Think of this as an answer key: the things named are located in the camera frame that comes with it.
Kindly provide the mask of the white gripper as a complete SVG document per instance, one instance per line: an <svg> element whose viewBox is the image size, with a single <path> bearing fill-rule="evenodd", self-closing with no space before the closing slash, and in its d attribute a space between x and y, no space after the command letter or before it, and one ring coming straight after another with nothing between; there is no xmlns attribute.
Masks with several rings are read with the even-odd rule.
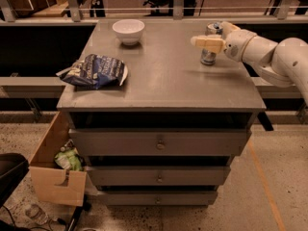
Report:
<svg viewBox="0 0 308 231"><path fill-rule="evenodd" d="M224 50L228 58L240 62L246 46L257 34L240 30L240 27L228 21L222 21L220 26L225 40L218 35L194 36L191 38L191 44L216 54Z"/></svg>

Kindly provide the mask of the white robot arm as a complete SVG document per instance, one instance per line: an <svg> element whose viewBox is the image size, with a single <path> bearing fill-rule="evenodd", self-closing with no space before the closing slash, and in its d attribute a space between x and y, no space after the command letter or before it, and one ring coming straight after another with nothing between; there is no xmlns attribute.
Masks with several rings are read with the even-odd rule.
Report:
<svg viewBox="0 0 308 231"><path fill-rule="evenodd" d="M227 21L219 26L221 36L194 36L191 44L248 64L261 78L279 88L295 85L308 104L308 44L304 40L286 38L275 42Z"/></svg>

